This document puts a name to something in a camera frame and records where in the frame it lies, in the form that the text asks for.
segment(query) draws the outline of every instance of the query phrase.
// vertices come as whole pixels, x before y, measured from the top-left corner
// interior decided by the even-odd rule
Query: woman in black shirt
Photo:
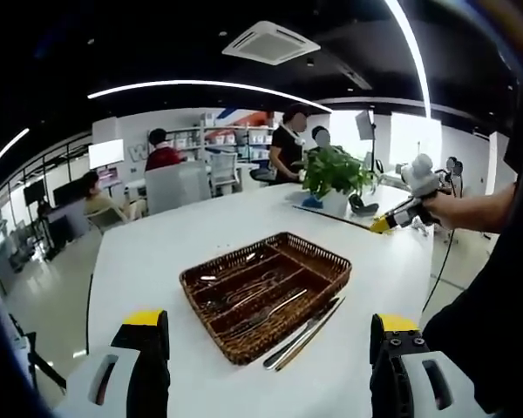
[[[298,132],[306,131],[308,115],[304,106],[292,106],[282,116],[282,125],[273,132],[269,160],[277,169],[276,184],[298,180],[301,167],[293,163],[302,160],[302,143]]]

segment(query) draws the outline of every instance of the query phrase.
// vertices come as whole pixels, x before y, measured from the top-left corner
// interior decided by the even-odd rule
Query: black ceiling
[[[511,75],[495,48],[433,2],[402,5],[423,55],[431,101],[505,125]],[[311,100],[422,98],[402,32],[379,0],[24,2],[1,10],[0,17],[7,22],[0,34],[0,149],[23,128],[31,129],[0,160],[0,180],[31,155],[111,115],[203,106],[282,110],[289,104],[267,94],[198,86],[87,99],[89,93],[124,84],[206,79]],[[221,55],[232,39],[261,20],[297,31],[322,50],[276,67]],[[228,35],[220,37],[222,31]],[[306,65],[308,57],[313,67]],[[350,73],[371,90],[357,87]]]

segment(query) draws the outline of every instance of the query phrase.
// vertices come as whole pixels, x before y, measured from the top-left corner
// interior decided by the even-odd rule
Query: floor
[[[455,237],[421,326],[469,286],[488,258],[488,241],[480,234],[457,231]],[[445,258],[444,240],[444,235],[435,235],[431,288]],[[5,298],[24,331],[37,332],[37,351],[64,378],[85,358],[87,295],[100,241],[101,235],[93,231],[68,245],[50,263],[36,257],[25,266]],[[58,386],[40,371],[37,384],[52,408],[62,400]]]

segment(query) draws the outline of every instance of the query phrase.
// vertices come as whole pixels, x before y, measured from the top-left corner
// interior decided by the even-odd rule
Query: cable
[[[451,181],[451,180],[450,180],[450,185],[452,185],[453,196],[457,197],[457,194],[455,192],[455,185],[453,184],[453,181]],[[461,194],[463,194],[463,177],[461,177]],[[428,296],[428,299],[426,300],[425,307],[422,308],[422,312],[424,312],[425,309],[428,307],[428,304],[430,303],[430,300],[432,299],[432,296],[434,295],[434,291],[436,290],[436,287],[438,287],[438,283],[442,278],[442,273],[444,272],[444,267],[445,267],[445,263],[447,262],[447,257],[450,255],[450,250],[452,249],[454,234],[455,234],[455,230],[453,230],[452,233],[450,234],[450,242],[447,245],[447,251],[445,252],[444,262],[442,263],[442,266],[439,269],[438,277],[436,278],[436,283],[434,283],[434,286],[432,287],[430,295]]]

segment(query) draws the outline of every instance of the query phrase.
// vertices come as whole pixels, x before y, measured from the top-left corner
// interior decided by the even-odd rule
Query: wicker basket
[[[248,364],[321,309],[347,284],[351,268],[348,260],[305,239],[279,233],[186,270],[180,283],[225,356],[234,364]],[[302,297],[259,327],[237,337],[229,332],[303,289]]]

